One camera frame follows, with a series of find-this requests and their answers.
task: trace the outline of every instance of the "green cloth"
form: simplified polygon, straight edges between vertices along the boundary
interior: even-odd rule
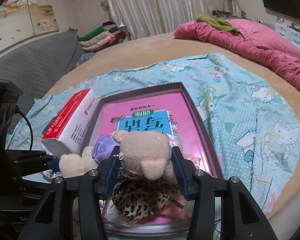
[[[238,29],[232,27],[231,24],[226,22],[224,19],[215,19],[205,13],[201,13],[198,15],[197,22],[205,22],[216,28],[217,30],[230,32],[235,36],[239,35]]]
[[[105,32],[106,29],[102,26],[94,29],[92,32],[89,32],[87,35],[83,36],[83,37],[79,37],[79,41],[88,41],[91,40],[93,37],[99,35],[102,32]]]

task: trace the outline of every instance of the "pink comforter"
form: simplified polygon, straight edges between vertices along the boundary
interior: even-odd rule
[[[269,67],[300,91],[300,51],[267,26],[249,20],[229,23],[243,37],[219,31],[204,22],[184,23],[175,30],[177,39],[209,42]]]

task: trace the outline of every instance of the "plush toy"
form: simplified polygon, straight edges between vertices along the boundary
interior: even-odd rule
[[[92,154],[92,146],[84,148],[82,157],[78,154],[63,154],[59,161],[59,169],[62,177],[81,176],[90,170],[96,169],[98,163],[92,159]]]
[[[177,183],[171,162],[170,136],[160,131],[116,131],[113,139],[120,143],[119,159],[123,175],[128,178],[145,176],[149,180],[164,178]]]

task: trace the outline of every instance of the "television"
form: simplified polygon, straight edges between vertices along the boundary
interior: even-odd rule
[[[300,12],[291,0],[263,0],[265,8],[300,19]]]

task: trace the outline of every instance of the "silver bolt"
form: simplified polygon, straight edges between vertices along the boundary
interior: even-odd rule
[[[232,181],[233,183],[238,183],[240,180],[239,180],[238,177],[233,176],[233,177],[231,177],[231,181]]]
[[[204,171],[203,170],[196,170],[194,172],[194,174],[197,175],[197,176],[202,176],[204,174]]]
[[[96,175],[98,175],[98,171],[97,170],[91,170],[91,171],[89,171],[89,175],[90,176],[96,176]]]
[[[61,183],[63,181],[63,178],[62,177],[56,177],[55,179],[54,179],[54,182],[55,183]]]

